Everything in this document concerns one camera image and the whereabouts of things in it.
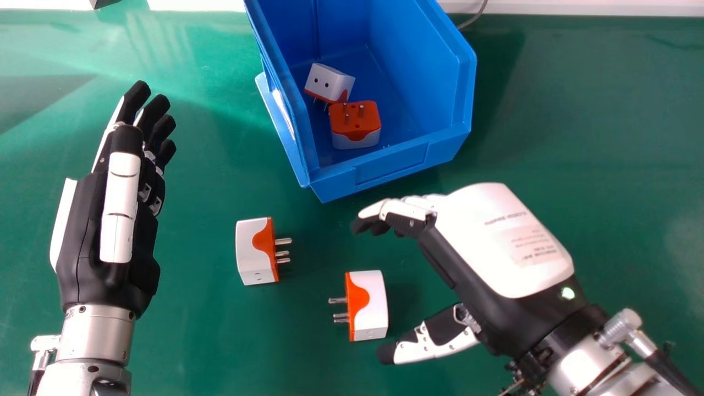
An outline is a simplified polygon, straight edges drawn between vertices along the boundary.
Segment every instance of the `green table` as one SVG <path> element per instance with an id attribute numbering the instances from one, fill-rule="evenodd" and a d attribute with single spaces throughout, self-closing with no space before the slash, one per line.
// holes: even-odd
<path id="1" fill-rule="evenodd" d="M 484 16 L 470 138 L 452 163 L 321 205 L 303 190 L 256 91 L 244 14 L 0 13 L 0 395 L 23 395 L 29 341 L 58 333 L 48 262 L 64 177 L 90 168 L 135 80 L 172 100 L 158 294 L 137 324 L 134 394 L 486 395 L 506 359 L 476 347 L 381 367 L 350 344 L 328 297 L 345 271 L 384 271 L 396 336 L 455 297 L 409 240 L 353 237 L 383 197 L 507 183 L 570 250 L 588 296 L 634 307 L 700 387 L 704 355 L 704 22 Z M 234 224 L 273 216 L 293 262 L 244 287 Z"/>

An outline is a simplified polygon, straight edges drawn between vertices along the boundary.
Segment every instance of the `blue plastic container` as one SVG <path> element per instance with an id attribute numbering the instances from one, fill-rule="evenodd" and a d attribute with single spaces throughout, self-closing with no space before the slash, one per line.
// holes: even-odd
<path id="1" fill-rule="evenodd" d="M 245 0 L 256 78 L 301 187 L 321 202 L 450 161 L 470 133 L 477 57 L 435 0 Z M 313 62 L 356 78 L 381 140 L 332 147 L 327 112 L 303 93 Z"/>

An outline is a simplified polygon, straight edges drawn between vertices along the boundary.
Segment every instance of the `plug pin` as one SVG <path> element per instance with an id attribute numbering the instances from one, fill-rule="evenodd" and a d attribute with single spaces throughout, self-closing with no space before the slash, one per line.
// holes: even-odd
<path id="1" fill-rule="evenodd" d="M 347 304 L 347 297 L 335 297 L 327 299 L 328 304 Z"/>

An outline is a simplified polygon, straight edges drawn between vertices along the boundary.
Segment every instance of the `robotic hand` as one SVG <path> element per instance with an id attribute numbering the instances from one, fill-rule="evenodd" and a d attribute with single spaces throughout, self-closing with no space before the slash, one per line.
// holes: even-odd
<path id="1" fill-rule="evenodd" d="M 49 258 L 58 277 L 61 335 L 32 341 L 29 396 L 129 395 L 134 322 L 156 294 L 153 257 L 176 152 L 170 104 L 137 82 L 118 103 L 89 175 L 66 179 Z"/>
<path id="2" fill-rule="evenodd" d="M 700 393 L 639 330 L 625 309 L 613 318 L 588 302 L 560 242 L 503 184 L 449 195 L 385 199 L 359 212 L 354 233 L 394 229 L 413 237 L 460 299 L 377 350 L 383 364 L 444 357 L 482 343 L 512 359 L 501 395 Z M 645 364 L 633 364 L 626 343 Z"/>

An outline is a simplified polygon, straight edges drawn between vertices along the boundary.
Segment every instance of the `gray cable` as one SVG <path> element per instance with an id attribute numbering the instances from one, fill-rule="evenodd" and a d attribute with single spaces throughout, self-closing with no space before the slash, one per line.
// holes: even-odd
<path id="1" fill-rule="evenodd" d="M 473 24 L 477 19 L 479 19 L 480 16 L 484 13 L 484 9 L 486 8 L 486 5 L 489 3 L 489 0 L 484 0 L 484 3 L 482 3 L 482 7 L 477 11 L 474 16 L 472 16 L 467 22 L 462 22 L 461 24 L 457 25 L 457 28 L 459 30 L 464 29 L 465 27 Z"/>

